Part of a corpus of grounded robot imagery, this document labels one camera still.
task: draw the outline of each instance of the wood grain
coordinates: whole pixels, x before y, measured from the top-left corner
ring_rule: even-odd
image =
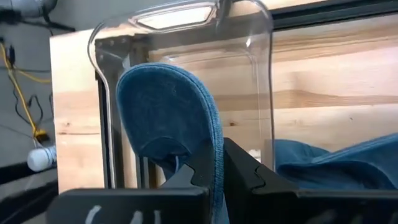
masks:
[[[98,87],[86,56],[89,35],[84,31],[50,41],[61,192],[103,187]],[[276,138],[335,151],[398,132],[397,56],[397,15],[275,33]],[[258,112],[248,58],[235,55],[190,66],[215,96],[224,135],[246,150],[262,149],[259,139],[269,133],[258,124],[269,122],[269,111]],[[128,162],[134,155],[126,138],[123,144],[128,187],[135,187],[134,164]]]

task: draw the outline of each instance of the wooden panel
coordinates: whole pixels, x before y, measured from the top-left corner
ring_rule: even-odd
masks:
[[[60,192],[104,186],[98,86],[86,53],[90,34],[50,39]]]
[[[60,191],[103,187],[98,87],[86,55],[89,31],[51,38]],[[275,33],[272,79],[275,136],[335,151],[398,131],[398,16]],[[248,60],[196,72],[220,77],[247,71]],[[252,83],[207,78],[224,133],[258,149],[260,117]],[[225,96],[235,94],[231,103]],[[124,139],[126,177],[135,187],[134,155]]]

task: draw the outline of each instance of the blue fabric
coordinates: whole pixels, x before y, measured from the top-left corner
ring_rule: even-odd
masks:
[[[336,152],[289,140],[274,146],[276,172],[302,189],[398,188],[398,134]]]
[[[134,152],[154,161],[167,179],[203,140],[212,140],[216,223],[223,204],[224,142],[215,101],[204,84],[182,68],[143,63],[121,76],[116,102]]]

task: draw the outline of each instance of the folded denim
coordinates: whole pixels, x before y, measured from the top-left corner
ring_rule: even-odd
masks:
[[[398,188],[398,134],[329,152],[275,140],[276,172],[303,189],[394,190]]]
[[[212,140],[216,223],[223,206],[223,133],[215,101],[204,84],[182,68],[143,63],[121,76],[116,102],[133,151],[160,166],[166,179],[204,140]]]

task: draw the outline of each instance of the transparent acrylic bin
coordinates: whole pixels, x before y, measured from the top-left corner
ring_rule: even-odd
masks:
[[[196,75],[216,101],[224,137],[273,169],[271,41],[272,19],[260,1],[185,1],[101,23],[88,53],[101,83],[110,187],[131,181],[120,171],[128,163],[120,148],[130,145],[116,108],[116,84],[127,69],[146,62],[169,63]],[[148,162],[135,161],[137,186],[145,187]]]

